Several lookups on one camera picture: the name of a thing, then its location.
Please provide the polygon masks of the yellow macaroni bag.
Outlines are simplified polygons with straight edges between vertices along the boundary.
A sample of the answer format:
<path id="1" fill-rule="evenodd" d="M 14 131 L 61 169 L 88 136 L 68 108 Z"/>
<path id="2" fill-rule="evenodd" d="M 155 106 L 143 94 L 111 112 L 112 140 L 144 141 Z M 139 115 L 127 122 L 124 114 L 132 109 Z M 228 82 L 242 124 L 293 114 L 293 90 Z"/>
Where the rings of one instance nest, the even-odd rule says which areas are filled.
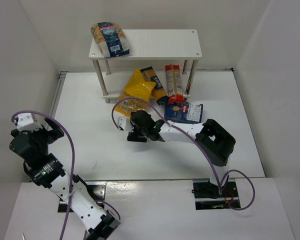
<path id="1" fill-rule="evenodd" d="M 124 100 L 119 103 L 114 110 L 128 118 L 131 117 L 132 112 L 138 110 L 144 111 L 148 105 L 142 100 L 150 101 L 155 85 L 156 84 L 152 81 L 146 81 L 141 71 L 136 68 L 117 101 Z"/>

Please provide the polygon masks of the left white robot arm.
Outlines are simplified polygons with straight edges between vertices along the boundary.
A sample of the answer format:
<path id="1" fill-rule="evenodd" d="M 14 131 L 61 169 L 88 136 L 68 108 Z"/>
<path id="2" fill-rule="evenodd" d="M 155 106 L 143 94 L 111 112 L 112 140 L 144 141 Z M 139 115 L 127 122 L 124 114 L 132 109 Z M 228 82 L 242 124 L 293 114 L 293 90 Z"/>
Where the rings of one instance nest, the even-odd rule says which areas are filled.
<path id="1" fill-rule="evenodd" d="M 65 130 L 55 120 L 44 119 L 46 129 L 30 113 L 13 117 L 15 130 L 9 149 L 23 159 L 24 172 L 37 186 L 56 194 L 80 218 L 87 232 L 87 240 L 106 240 L 120 225 L 120 220 L 96 202 L 87 184 L 49 152 L 49 145 L 64 137 Z"/>

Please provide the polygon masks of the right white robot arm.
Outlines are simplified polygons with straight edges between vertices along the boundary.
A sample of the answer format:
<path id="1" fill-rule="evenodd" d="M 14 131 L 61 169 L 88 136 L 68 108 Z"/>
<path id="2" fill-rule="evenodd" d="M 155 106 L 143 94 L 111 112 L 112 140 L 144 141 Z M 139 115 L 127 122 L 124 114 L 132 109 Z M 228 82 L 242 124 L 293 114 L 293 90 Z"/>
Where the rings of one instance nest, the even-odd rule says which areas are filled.
<path id="1" fill-rule="evenodd" d="M 222 192 L 229 178 L 228 161 L 234 151 L 235 138 L 219 123 L 208 119 L 204 123 L 176 123 L 167 120 L 153 120 L 144 110 L 133 112 L 130 117 L 132 132 L 136 137 L 128 137 L 132 142 L 142 139 L 151 141 L 176 141 L 194 144 L 207 159 L 212 175 L 209 183 Z"/>

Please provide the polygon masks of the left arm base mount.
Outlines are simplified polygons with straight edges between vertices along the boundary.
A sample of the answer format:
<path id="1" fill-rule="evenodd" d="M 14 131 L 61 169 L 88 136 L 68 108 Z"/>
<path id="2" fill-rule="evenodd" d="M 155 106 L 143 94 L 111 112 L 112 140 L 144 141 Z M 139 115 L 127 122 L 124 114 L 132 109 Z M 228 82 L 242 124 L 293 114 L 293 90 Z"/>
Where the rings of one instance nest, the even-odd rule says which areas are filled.
<path id="1" fill-rule="evenodd" d="M 94 200 L 105 200 L 106 196 L 106 182 L 105 181 L 88 181 L 87 188 L 89 195 Z M 67 210 L 67 204 L 60 198 L 58 202 L 57 212 L 65 213 Z"/>

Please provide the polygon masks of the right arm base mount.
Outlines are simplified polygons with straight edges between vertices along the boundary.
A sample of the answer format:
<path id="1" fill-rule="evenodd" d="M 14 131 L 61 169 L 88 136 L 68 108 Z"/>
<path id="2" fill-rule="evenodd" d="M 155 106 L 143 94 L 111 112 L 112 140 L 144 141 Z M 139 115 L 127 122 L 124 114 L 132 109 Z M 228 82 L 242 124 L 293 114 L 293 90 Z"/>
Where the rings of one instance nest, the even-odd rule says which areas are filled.
<path id="1" fill-rule="evenodd" d="M 223 187 L 222 194 L 216 185 L 208 180 L 193 181 L 192 194 L 194 195 L 195 209 L 222 210 L 241 208 L 236 182 L 228 181 Z"/>

